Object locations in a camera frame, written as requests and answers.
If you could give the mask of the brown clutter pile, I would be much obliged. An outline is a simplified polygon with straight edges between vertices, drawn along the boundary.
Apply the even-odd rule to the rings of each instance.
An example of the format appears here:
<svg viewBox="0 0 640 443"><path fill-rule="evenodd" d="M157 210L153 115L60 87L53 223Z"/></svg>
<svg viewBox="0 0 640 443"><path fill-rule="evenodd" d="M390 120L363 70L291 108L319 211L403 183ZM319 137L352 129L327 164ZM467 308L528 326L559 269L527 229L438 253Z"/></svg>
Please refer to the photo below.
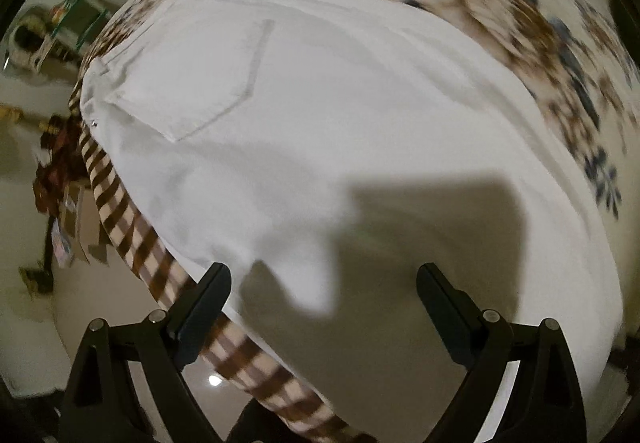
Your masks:
<svg viewBox="0 0 640 443"><path fill-rule="evenodd" d="M58 218L67 186L88 181L79 147L80 133L77 116L63 118L58 115L50 118L48 129L42 133L40 146L51 155L51 159L38 164L32 182L35 205L40 214Z"/></svg>

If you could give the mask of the white denim pants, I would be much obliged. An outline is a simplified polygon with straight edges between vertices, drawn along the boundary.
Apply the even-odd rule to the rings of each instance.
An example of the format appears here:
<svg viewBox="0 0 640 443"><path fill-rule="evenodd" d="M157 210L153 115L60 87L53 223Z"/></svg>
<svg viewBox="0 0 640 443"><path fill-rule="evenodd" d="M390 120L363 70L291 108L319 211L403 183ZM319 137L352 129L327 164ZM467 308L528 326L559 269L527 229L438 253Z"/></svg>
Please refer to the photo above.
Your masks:
<svg viewBox="0 0 640 443"><path fill-rule="evenodd" d="M590 400L622 294L590 187L533 96L385 0L166 0L89 64L80 109L192 277L349 426L423 439L462 380L416 292L556 319Z"/></svg>

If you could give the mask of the floral plush blanket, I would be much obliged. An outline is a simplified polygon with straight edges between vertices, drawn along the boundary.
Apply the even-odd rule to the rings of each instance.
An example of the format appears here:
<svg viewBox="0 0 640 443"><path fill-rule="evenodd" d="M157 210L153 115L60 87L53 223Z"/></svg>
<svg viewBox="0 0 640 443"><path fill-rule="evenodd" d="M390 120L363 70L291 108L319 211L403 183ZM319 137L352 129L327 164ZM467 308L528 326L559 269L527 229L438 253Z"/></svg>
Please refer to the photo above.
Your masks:
<svg viewBox="0 0 640 443"><path fill-rule="evenodd" d="M118 254L160 305L194 284L129 197L89 132L81 89L93 59L127 38L164 0L128 0L81 64L70 110L100 219ZM598 204L617 265L626 327L639 324L639 64L614 30L610 0L390 0L443 18L521 78L565 145ZM308 442L352 442L358 432L285 371L246 331L224 319L205 361Z"/></svg>

